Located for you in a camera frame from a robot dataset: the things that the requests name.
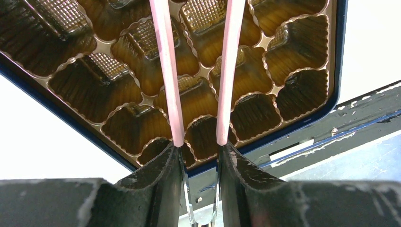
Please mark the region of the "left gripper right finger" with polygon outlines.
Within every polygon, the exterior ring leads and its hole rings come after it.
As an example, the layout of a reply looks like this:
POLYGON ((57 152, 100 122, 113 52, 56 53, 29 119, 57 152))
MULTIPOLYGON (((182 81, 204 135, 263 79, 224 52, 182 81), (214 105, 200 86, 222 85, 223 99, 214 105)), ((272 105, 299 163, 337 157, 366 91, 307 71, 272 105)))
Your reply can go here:
POLYGON ((401 185, 394 181, 283 181, 219 146, 226 227, 398 227, 401 185))

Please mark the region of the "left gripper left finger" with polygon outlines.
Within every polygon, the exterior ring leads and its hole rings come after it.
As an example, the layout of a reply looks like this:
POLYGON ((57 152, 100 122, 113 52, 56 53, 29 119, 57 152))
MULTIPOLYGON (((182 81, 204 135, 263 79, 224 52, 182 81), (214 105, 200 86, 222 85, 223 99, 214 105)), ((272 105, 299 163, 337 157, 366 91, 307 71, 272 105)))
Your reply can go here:
POLYGON ((102 178, 18 179, 0 183, 3 227, 176 227, 182 172, 169 144, 112 184, 102 178))

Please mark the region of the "pink tongs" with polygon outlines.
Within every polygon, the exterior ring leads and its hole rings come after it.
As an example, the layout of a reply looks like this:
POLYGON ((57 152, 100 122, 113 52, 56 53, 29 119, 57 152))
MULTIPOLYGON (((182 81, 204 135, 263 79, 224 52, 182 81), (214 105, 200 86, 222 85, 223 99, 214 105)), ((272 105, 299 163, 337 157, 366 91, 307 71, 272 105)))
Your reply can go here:
MULTIPOLYGON (((235 63, 239 46, 244 6, 245 1, 243 0, 229 0, 227 2, 216 128, 216 139, 220 149, 223 149, 223 147, 228 143, 235 63)), ((183 115, 179 98, 174 39, 169 5, 166 0, 152 0, 150 1, 150 7, 165 85, 168 118, 173 136, 173 147, 178 152, 182 172, 182 183, 184 188, 185 204, 188 212, 188 221, 192 227, 199 227, 201 224, 195 220, 193 213, 190 188, 188 185, 188 174, 181 153, 181 147, 184 142, 183 115)))

